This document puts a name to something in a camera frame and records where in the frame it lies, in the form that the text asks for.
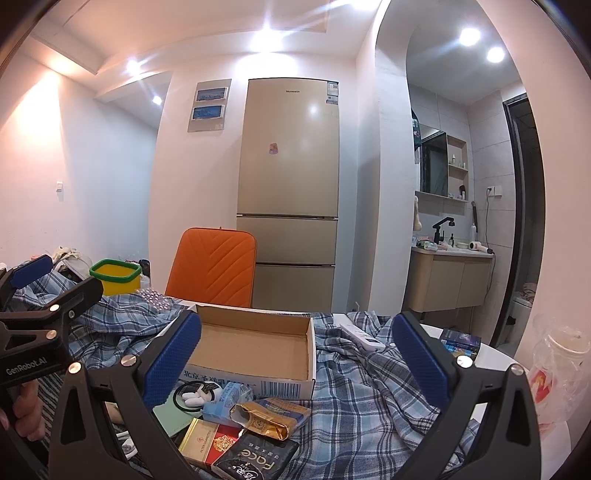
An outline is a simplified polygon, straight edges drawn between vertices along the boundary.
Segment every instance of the doorway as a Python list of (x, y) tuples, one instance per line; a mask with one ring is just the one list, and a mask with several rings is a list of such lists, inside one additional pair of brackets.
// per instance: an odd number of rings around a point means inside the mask
[(491, 346), (515, 356), (535, 300), (545, 228), (544, 168), (527, 94), (503, 103), (515, 165), (515, 239), (511, 269)]

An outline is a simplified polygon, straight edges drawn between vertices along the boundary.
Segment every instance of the gold foil package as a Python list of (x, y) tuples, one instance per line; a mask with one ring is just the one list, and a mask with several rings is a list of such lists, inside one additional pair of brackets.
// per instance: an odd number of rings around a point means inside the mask
[(289, 401), (265, 398), (234, 405), (230, 417), (252, 432), (285, 440), (310, 418), (311, 412)]

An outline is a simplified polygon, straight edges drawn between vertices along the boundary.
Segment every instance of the yellow bucket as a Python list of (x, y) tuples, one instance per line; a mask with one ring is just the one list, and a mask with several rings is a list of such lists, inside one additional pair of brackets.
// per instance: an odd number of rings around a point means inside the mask
[(120, 260), (101, 260), (90, 268), (90, 275), (103, 284), (103, 295), (133, 293), (139, 289), (139, 274), (142, 267), (138, 264)]

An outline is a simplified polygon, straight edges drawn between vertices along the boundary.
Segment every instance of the sink cabinet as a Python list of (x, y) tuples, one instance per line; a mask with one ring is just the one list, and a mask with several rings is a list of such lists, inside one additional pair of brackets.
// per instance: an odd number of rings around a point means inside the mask
[(405, 307), (415, 312), (433, 312), (482, 305), (491, 264), (492, 255), (451, 256), (413, 249)]

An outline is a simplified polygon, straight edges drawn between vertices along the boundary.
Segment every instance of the power cord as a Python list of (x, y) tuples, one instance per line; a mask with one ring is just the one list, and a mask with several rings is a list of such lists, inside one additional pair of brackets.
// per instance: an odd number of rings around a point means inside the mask
[[(489, 209), (489, 195), (488, 193), (491, 191), (492, 189), (489, 187), (486, 189), (486, 216), (485, 216), (485, 220), (484, 220), (484, 238), (486, 240), (486, 247), (490, 248), (491, 246), (488, 243), (488, 209)], [(489, 283), (489, 285), (486, 288), (486, 295), (484, 295), (484, 298), (486, 300), (486, 297), (488, 296), (488, 293), (490, 292), (491, 288), (492, 288), (492, 276), (495, 274), (495, 267), (496, 267), (496, 255), (493, 255), (492, 258), (492, 272), (491, 272), (491, 282)]]

